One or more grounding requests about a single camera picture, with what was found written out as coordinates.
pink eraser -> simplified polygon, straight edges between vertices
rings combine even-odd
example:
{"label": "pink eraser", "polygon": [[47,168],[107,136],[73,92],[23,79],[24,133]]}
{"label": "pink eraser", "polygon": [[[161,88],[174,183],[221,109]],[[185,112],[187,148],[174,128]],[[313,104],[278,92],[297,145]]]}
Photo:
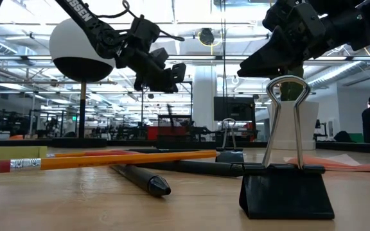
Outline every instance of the pink eraser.
{"label": "pink eraser", "polygon": [[9,173],[11,171],[11,160],[0,160],[0,173]]}

wooden table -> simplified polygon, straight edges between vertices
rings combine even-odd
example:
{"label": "wooden table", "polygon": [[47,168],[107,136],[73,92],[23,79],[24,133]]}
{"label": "wooden table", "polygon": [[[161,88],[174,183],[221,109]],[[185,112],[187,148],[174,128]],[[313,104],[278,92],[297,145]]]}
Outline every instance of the wooden table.
{"label": "wooden table", "polygon": [[[247,161],[259,161],[264,149],[245,152]],[[293,155],[276,152],[273,160],[284,154]],[[370,154],[348,154],[370,163]],[[334,221],[279,221],[247,219],[238,204],[240,178],[155,172],[172,187],[163,199],[147,195],[108,167],[0,174],[0,230],[370,230],[370,173],[324,175]]]}

white sphere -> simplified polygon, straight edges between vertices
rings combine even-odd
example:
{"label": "white sphere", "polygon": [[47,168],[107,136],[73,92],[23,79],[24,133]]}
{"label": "white sphere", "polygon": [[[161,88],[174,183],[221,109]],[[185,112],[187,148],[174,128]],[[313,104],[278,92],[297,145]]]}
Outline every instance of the white sphere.
{"label": "white sphere", "polygon": [[62,21],[52,31],[49,52],[58,70],[75,81],[99,81],[115,68],[115,60],[101,58],[72,19]]}

black binder clip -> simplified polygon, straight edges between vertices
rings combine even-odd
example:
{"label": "black binder clip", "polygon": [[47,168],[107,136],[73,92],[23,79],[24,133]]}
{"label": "black binder clip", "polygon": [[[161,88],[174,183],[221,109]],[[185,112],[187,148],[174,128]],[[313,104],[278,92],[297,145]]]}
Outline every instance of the black binder clip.
{"label": "black binder clip", "polygon": [[[294,106],[298,164],[270,164],[269,158],[280,117],[281,103],[272,89],[278,83],[292,81],[304,86]],[[296,76],[281,76],[267,86],[267,94],[276,104],[275,118],[262,163],[245,163],[239,197],[240,207],[249,219],[333,219],[333,212],[322,174],[323,166],[305,165],[302,156],[299,105],[308,97],[309,85]]]}
{"label": "black binder clip", "polygon": [[216,157],[215,161],[221,163],[234,163],[234,164],[243,163],[243,152],[242,152],[243,149],[237,148],[235,142],[234,126],[236,124],[236,121],[231,118],[224,119],[222,121],[222,127],[224,127],[225,122],[228,122],[228,128],[231,131],[233,148],[226,148],[226,143],[228,140],[228,129],[225,126],[224,141],[222,143],[222,147],[216,149],[217,151],[220,152],[220,154],[219,156]]}

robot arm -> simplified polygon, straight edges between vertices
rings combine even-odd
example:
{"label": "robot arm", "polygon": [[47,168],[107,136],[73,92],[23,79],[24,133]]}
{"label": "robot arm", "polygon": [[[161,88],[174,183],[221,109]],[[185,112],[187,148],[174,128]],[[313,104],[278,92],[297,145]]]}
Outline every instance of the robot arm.
{"label": "robot arm", "polygon": [[[151,91],[178,92],[176,83],[184,80],[185,64],[175,64],[165,69],[168,54],[164,48],[149,52],[151,44],[158,39],[161,29],[143,15],[136,17],[129,11],[129,4],[123,0],[125,10],[113,16],[97,16],[81,0],[55,0],[84,31],[97,54],[106,59],[115,59],[116,68],[129,67],[136,73],[135,90],[149,87]],[[134,16],[131,28],[114,30],[99,17],[116,18],[125,13]]]}
{"label": "robot arm", "polygon": [[272,36],[240,64],[239,76],[273,78],[343,44],[370,45],[370,0],[277,0],[263,26]]}

